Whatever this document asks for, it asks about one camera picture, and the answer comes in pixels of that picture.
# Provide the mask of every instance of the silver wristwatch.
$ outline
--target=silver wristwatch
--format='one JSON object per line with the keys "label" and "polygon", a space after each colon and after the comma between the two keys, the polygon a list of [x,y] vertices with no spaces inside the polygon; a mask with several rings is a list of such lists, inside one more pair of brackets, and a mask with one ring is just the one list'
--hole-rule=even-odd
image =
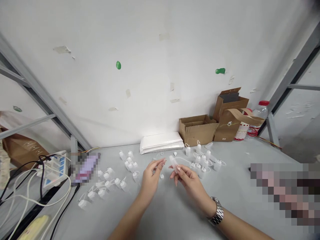
{"label": "silver wristwatch", "polygon": [[211,199],[217,204],[217,212],[212,218],[208,218],[208,220],[213,226],[217,226],[223,220],[223,208],[216,197],[211,197]]}

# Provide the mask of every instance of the pixelated area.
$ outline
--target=pixelated area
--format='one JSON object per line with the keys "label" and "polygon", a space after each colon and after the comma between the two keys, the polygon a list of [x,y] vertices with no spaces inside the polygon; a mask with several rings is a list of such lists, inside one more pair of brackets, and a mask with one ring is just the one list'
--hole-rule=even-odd
{"label": "pixelated area", "polygon": [[285,218],[297,226],[320,233],[320,164],[251,164],[256,180],[269,202],[279,203]]}
{"label": "pixelated area", "polygon": [[83,185],[97,173],[100,153],[73,153],[72,155],[77,156],[77,162],[71,162],[72,185]]}

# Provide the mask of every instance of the white paper stack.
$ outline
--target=white paper stack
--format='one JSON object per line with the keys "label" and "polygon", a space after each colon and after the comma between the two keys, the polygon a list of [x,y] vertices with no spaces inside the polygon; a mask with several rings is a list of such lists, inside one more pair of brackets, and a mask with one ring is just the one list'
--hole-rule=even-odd
{"label": "white paper stack", "polygon": [[140,142],[140,154],[161,152],[183,148],[183,140],[178,132],[143,137]]}

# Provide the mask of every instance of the hand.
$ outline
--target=hand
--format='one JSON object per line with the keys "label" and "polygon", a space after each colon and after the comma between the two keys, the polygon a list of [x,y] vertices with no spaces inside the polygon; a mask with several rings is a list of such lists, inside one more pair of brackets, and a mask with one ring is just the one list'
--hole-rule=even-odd
{"label": "hand", "polygon": [[157,191],[160,173],[165,163],[165,158],[152,161],[143,172],[141,189],[138,196],[147,205],[150,204]]}
{"label": "hand", "polygon": [[206,190],[204,190],[197,173],[184,165],[177,165],[176,167],[178,173],[173,171],[170,179],[174,178],[176,186],[178,185],[178,181],[180,181],[189,197],[191,197],[200,210],[203,211],[206,217],[213,217],[216,214],[217,205],[215,201],[209,197]]}

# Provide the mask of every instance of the green paint mark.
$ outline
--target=green paint mark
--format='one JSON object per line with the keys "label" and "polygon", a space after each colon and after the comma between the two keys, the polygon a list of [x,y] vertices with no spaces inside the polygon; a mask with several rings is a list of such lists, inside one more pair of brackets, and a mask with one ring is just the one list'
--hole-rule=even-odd
{"label": "green paint mark", "polygon": [[22,112],[21,108],[19,108],[17,106],[13,106],[13,109],[16,110],[17,112]]}
{"label": "green paint mark", "polygon": [[116,67],[117,67],[119,70],[121,69],[121,63],[120,63],[119,61],[117,61]]}
{"label": "green paint mark", "polygon": [[216,74],[219,74],[219,73],[225,74],[226,73],[226,69],[225,68],[217,69],[216,70]]}

